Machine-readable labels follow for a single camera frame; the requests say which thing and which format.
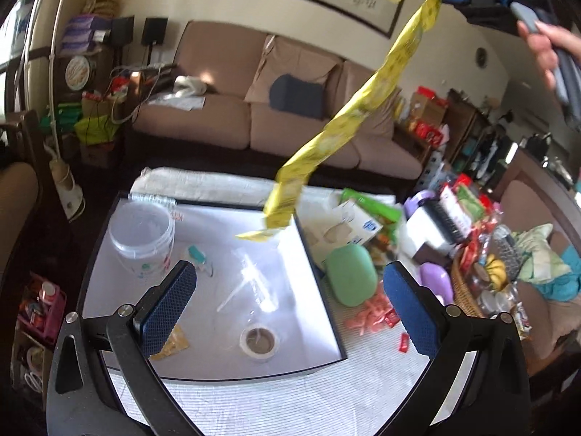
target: teal cloth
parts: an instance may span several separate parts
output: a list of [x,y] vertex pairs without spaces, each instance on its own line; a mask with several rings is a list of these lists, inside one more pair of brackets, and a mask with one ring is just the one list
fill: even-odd
[[569,246],[561,256],[571,272],[557,277],[544,285],[535,285],[547,300],[568,302],[581,292],[581,258],[573,246]]

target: white pole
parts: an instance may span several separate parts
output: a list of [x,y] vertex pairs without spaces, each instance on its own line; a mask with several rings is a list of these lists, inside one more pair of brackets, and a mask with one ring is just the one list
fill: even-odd
[[30,46],[33,39],[34,26],[36,25],[36,20],[38,18],[38,9],[43,0],[34,0],[33,8],[30,11],[30,21],[28,22],[28,27],[26,28],[26,36],[24,38],[24,50],[23,57],[20,58],[20,64],[18,66],[18,72],[16,72],[15,87],[18,90],[20,83],[20,77],[24,73],[24,104],[25,107],[20,107],[20,109],[30,108],[30,89],[28,87],[28,69],[30,68]]
[[54,137],[54,146],[56,147],[56,155],[60,159],[60,146],[58,130],[56,128],[56,110],[54,109],[54,55],[56,54],[56,31],[59,26],[60,13],[63,9],[65,0],[59,0],[59,6],[56,9],[54,17],[54,28],[52,31],[52,42],[50,43],[50,56],[48,58],[48,104],[50,109],[50,127],[52,129],[52,136]]

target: speaker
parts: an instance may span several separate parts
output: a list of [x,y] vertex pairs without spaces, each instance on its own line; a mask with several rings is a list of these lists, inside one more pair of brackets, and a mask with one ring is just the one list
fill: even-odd
[[114,48],[122,48],[133,42],[134,16],[127,18],[115,18],[111,22],[111,37],[109,45]]
[[143,26],[142,46],[157,46],[163,44],[166,37],[168,18],[147,18]]

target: green container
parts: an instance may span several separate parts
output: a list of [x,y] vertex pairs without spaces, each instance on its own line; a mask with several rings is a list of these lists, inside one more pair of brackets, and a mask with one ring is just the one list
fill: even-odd
[[355,307],[377,290],[377,272],[367,249],[347,244],[331,251],[325,260],[326,275],[338,301]]

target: person's hand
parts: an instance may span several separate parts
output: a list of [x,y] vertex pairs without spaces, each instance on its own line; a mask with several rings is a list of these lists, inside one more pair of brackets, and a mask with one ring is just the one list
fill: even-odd
[[536,23],[539,34],[531,34],[522,21],[518,21],[518,33],[524,39],[536,57],[537,65],[543,72],[543,77],[547,86],[555,89],[555,76],[553,70],[559,65],[557,53],[553,46],[563,48],[577,60],[581,62],[581,37],[576,36],[565,28],[552,26],[550,24]]

